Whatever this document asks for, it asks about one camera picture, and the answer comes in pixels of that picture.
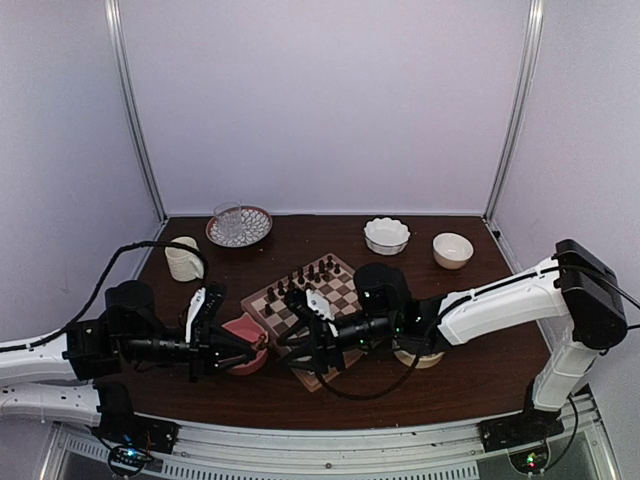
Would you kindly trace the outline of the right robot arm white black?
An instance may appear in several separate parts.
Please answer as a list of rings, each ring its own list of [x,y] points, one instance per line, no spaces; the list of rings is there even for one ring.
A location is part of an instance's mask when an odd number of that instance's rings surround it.
[[[385,339],[416,357],[440,353],[520,324],[568,317],[572,324],[530,383],[522,412],[510,416],[519,440],[535,440],[554,422],[597,356],[620,344],[629,326],[626,294],[615,273],[578,242],[557,243],[553,256],[509,278],[426,300],[410,293],[404,273],[384,263],[355,271],[358,310],[335,318],[325,298],[307,289],[286,292],[295,323],[277,343],[293,369],[322,379],[343,370],[344,354]]]

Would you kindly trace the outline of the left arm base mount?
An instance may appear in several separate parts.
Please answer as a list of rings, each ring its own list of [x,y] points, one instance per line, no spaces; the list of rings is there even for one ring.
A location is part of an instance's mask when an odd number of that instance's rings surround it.
[[[103,414],[89,432],[107,449],[106,463],[117,477],[140,474],[156,461],[157,454],[171,454],[179,425],[135,413]]]

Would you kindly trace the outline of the wooden chess board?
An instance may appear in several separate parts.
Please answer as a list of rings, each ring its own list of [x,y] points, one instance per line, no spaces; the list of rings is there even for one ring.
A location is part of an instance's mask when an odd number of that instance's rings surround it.
[[[270,347],[310,391],[332,382],[369,350],[395,336],[393,320],[360,305],[354,269],[329,253],[241,301],[269,335]]]

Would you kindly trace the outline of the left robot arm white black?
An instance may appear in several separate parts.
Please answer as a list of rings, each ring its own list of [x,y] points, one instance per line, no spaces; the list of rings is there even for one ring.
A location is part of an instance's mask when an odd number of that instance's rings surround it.
[[[185,364],[195,382],[201,375],[245,365],[264,349],[264,335],[245,340],[217,323],[225,295],[225,286],[217,283],[198,289],[185,326],[170,328],[156,315],[151,287],[126,281],[106,291],[99,318],[2,343],[2,413],[105,425],[121,443],[137,442],[144,424],[129,392],[106,379],[123,363]]]

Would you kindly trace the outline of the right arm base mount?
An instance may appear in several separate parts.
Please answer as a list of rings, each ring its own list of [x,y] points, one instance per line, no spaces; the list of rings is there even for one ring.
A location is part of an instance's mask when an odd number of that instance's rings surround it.
[[[478,424],[486,453],[506,450],[511,466],[521,474],[541,473],[551,463],[548,440],[562,434],[560,412],[521,411]]]

